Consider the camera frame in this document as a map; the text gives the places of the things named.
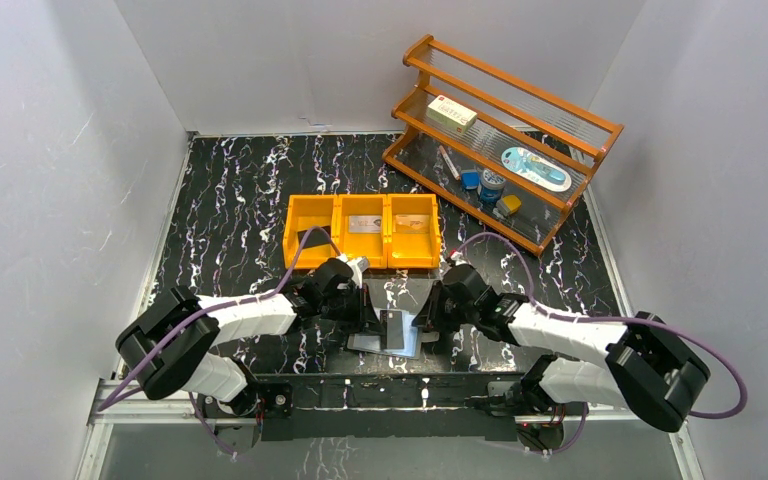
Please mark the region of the black credit card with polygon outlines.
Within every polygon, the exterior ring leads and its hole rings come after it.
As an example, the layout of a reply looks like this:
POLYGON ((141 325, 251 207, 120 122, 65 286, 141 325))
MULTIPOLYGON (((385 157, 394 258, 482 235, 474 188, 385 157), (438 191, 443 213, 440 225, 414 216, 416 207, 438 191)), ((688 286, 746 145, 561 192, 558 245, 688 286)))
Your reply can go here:
POLYGON ((404 312, 402 310, 386 309, 380 312, 381 322, 386 327, 382 340, 384 350, 401 350, 405 347, 404 312))

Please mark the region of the grey card holder wallet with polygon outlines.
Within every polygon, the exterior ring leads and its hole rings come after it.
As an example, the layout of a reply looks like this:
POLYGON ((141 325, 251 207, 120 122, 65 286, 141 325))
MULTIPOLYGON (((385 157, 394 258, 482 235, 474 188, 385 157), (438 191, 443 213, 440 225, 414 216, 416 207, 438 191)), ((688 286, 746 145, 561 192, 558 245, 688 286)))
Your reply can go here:
POLYGON ((417 359, 424 343, 439 339, 437 332, 421 328, 412 312, 381 308, 374 308, 373 312, 383 333, 365 330, 350 334, 346 343, 348 350, 417 359))

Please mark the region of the yellow plastic triple bin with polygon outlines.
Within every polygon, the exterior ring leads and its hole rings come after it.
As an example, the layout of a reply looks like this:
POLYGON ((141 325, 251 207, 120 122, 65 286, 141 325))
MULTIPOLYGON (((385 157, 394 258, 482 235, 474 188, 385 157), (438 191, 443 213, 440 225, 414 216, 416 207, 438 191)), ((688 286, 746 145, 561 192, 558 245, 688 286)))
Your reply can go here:
POLYGON ((287 268, 313 269, 341 252, 372 269, 434 269, 442 234, 433 194, 292 195, 282 237, 287 268))

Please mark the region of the orange wooden shelf rack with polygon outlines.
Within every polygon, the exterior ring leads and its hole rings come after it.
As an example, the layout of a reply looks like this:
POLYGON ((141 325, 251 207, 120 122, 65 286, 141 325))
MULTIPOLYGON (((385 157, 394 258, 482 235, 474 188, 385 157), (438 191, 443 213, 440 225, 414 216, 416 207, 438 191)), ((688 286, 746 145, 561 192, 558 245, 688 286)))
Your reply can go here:
POLYGON ((417 72, 411 91, 392 109, 405 125, 383 159, 429 191, 464 210, 535 255, 551 243, 581 199, 595 173, 623 132, 604 119, 544 89, 471 56, 432 35, 403 56, 417 72), (466 133, 456 133, 426 117, 427 105, 445 95, 478 115, 466 133), (444 146, 460 173, 489 168, 503 176, 502 197, 515 195, 521 209, 502 219, 495 204, 481 202, 478 189, 466 191, 455 180, 438 147, 444 146), (524 147, 565 170, 571 187, 548 191, 507 170, 500 156, 524 147))

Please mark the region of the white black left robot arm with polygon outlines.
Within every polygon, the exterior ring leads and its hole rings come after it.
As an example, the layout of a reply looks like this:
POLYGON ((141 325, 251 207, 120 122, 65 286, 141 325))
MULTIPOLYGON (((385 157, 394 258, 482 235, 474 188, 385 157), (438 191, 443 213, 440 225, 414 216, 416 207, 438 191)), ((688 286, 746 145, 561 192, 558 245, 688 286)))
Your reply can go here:
POLYGON ((329 258, 311 273, 285 276, 274 290, 238 297, 197 296, 175 287, 117 337, 115 348, 141 391, 160 400, 178 391, 211 396, 235 416, 254 411, 259 391, 238 361, 211 354, 221 344, 283 336, 320 320, 358 332, 374 319, 362 276, 365 257, 329 258))

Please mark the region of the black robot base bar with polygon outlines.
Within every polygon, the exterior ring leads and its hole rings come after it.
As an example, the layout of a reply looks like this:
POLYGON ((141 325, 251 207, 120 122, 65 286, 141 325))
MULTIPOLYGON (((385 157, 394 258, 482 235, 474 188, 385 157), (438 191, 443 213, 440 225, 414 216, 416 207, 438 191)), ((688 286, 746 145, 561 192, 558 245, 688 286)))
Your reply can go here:
POLYGON ((519 373, 277 374, 256 383, 247 417, 265 441, 479 437, 514 441, 558 407, 527 393, 519 373))

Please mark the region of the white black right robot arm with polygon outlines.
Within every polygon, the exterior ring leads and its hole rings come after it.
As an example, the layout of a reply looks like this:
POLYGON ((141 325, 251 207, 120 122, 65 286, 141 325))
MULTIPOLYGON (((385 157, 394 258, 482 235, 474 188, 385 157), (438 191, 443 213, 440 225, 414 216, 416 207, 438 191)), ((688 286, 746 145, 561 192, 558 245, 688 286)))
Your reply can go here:
POLYGON ((550 413, 569 403, 628 409, 648 425, 676 432, 711 372, 675 333, 652 315, 631 322, 596 321, 546 307, 517 293, 499 293, 468 264, 436 281, 415 325, 452 333, 468 324, 486 338, 544 350, 503 394, 474 399, 474 408, 504 406, 509 414, 550 413))

